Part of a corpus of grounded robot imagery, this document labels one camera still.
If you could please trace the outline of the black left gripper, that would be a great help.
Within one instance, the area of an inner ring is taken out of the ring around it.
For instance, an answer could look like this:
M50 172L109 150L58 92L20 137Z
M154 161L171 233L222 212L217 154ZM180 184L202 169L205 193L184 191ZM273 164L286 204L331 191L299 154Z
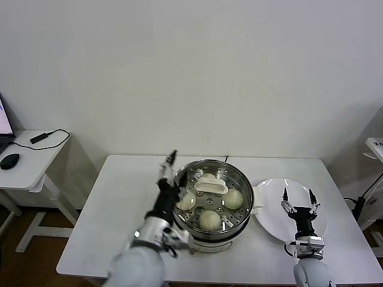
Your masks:
M173 223L173 210L175 205L183 200L187 194L187 173L183 173L180 181L177 184L169 184L173 182L173 165L177 157L177 150L173 150L165 160L160 163L159 181L157 182L159 188L159 195L152 210L148 211L145 218L155 217Z

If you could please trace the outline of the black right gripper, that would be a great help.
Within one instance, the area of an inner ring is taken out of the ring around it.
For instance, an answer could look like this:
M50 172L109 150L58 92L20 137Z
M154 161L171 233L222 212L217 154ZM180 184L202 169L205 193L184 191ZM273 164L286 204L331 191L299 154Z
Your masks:
M309 189L310 207L293 206L288 200L287 188L284 188L281 206L288 217L295 221L297 233L295 239L300 237L317 236L312 226L312 221L317 218L317 213L321 207L316 195Z

